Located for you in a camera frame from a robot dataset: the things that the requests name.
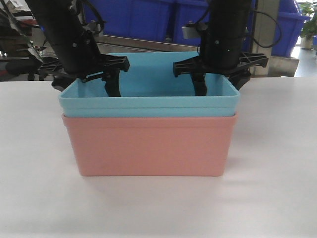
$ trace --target black cable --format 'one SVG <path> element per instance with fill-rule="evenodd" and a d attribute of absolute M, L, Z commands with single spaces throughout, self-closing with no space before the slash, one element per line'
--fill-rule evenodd
<path fill-rule="evenodd" d="M 208 4 L 208 7 L 206 9 L 206 11 L 204 12 L 204 14 L 196 21 L 195 23 L 195 28 L 196 28 L 196 31 L 201 33 L 202 31 L 198 28 L 199 26 L 199 23 L 208 15 L 208 13 L 210 12 L 211 10 L 211 4 L 208 2 L 208 0 L 206 0 L 207 4 Z"/>
<path fill-rule="evenodd" d="M 3 11 L 1 8 L 0 8 L 0 14 L 2 14 L 4 17 L 8 18 L 8 14 L 6 14 L 6 12 Z"/>
<path fill-rule="evenodd" d="M 82 12 L 82 3 L 80 0 L 76 1 L 76 15 L 79 15 Z"/>
<path fill-rule="evenodd" d="M 80 0 L 83 4 L 87 5 L 91 11 L 93 11 L 95 17 L 97 18 L 97 23 L 100 24 L 100 30 L 99 31 L 92 31 L 91 33 L 94 35 L 97 35 L 99 33 L 101 33 L 104 28 L 105 28 L 105 22 L 103 20 L 103 18 L 100 16 L 99 12 L 97 11 L 97 9 L 94 7 L 94 5 L 92 5 L 88 0 Z"/>
<path fill-rule="evenodd" d="M 276 46 L 282 39 L 282 28 L 281 28 L 280 24 L 273 17 L 271 17 L 269 14 L 267 14 L 265 12 L 257 11 L 257 10 L 254 10 L 254 9 L 251 9 L 251 11 L 253 11 L 255 13 L 263 14 L 263 15 L 269 17 L 270 19 L 272 19 L 275 22 L 275 24 L 276 24 L 276 26 L 277 26 L 277 28 L 279 30 L 279 37 L 273 44 L 268 45 L 268 46 L 263 46 L 252 35 L 247 35 L 247 36 L 250 37 L 258 46 L 260 46 L 262 48 L 267 49 L 267 48 L 272 48 L 273 46 Z"/>

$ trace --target potted plant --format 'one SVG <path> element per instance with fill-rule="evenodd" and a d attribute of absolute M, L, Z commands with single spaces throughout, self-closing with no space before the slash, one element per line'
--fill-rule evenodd
<path fill-rule="evenodd" d="M 317 35 L 317 1 L 299 3 L 302 15 L 309 16 L 311 19 L 304 23 L 301 32 L 301 48 L 312 49 L 313 36 Z"/>

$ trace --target stacked bins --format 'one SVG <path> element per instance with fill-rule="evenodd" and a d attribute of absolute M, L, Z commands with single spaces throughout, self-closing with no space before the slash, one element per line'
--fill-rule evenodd
<path fill-rule="evenodd" d="M 208 74 L 205 97 L 172 63 L 193 52 L 126 53 L 122 97 L 100 79 L 76 80 L 59 97 L 64 124 L 84 176 L 220 176 L 224 172 L 239 92 Z"/>
<path fill-rule="evenodd" d="M 309 20 L 307 16 L 302 16 L 295 0 L 281 0 L 277 21 L 282 29 L 281 41 L 272 48 L 273 56 L 289 57 L 296 45 L 304 22 Z M 279 37 L 279 30 L 276 28 L 275 41 Z"/>
<path fill-rule="evenodd" d="M 252 8 L 255 7 L 256 0 L 252 1 Z M 205 0 L 176 0 L 176 18 L 173 42 L 177 44 L 198 46 L 200 38 L 184 39 L 182 27 L 188 23 L 195 23 L 204 14 L 208 7 Z M 209 16 L 205 17 L 203 22 L 208 22 Z M 250 13 L 248 21 L 248 31 L 252 32 L 253 14 Z M 249 51 L 250 39 L 247 38 L 243 44 L 242 50 Z"/>
<path fill-rule="evenodd" d="M 104 33 L 163 42 L 175 0 L 90 0 L 107 21 Z M 96 20 L 85 7 L 87 22 Z"/>

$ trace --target table surface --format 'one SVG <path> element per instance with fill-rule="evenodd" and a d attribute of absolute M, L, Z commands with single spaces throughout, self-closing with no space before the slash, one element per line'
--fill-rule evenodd
<path fill-rule="evenodd" d="M 316 90 L 247 83 L 222 177 L 82 177 L 59 92 L 1 82 L 0 237 L 317 237 Z"/>

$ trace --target blue storage crate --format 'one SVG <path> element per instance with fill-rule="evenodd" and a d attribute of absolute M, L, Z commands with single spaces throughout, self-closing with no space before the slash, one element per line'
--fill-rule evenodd
<path fill-rule="evenodd" d="M 279 12 L 298 13 L 300 8 L 296 0 L 280 0 Z"/>
<path fill-rule="evenodd" d="M 130 61 L 120 74 L 122 97 L 109 98 L 101 79 L 77 79 L 59 96 L 67 117 L 230 117 L 239 92 L 226 77 L 207 74 L 207 96 L 194 96 L 190 75 L 174 77 L 172 63 L 195 52 L 120 53 Z"/>
<path fill-rule="evenodd" d="M 208 4 L 205 0 L 177 0 L 176 1 L 176 19 L 175 19 L 175 29 L 173 42 L 177 44 L 192 45 L 198 46 L 201 39 L 184 39 L 182 27 L 188 24 L 189 22 L 197 22 L 197 20 L 204 14 Z M 256 0 L 252 0 L 252 8 L 255 7 Z M 247 28 L 251 32 L 253 26 L 253 14 L 250 13 Z M 247 52 L 249 51 L 250 38 L 246 38 L 243 43 L 242 50 Z"/>
<path fill-rule="evenodd" d="M 296 45 L 304 22 L 309 20 L 308 16 L 302 16 L 300 13 L 279 12 L 277 21 L 282 29 L 281 41 L 272 48 L 273 56 L 289 57 Z M 279 30 L 276 28 L 275 41 L 279 37 Z"/>
<path fill-rule="evenodd" d="M 163 42 L 175 0 L 90 0 L 107 21 L 104 33 Z M 86 21 L 96 20 L 85 7 Z"/>

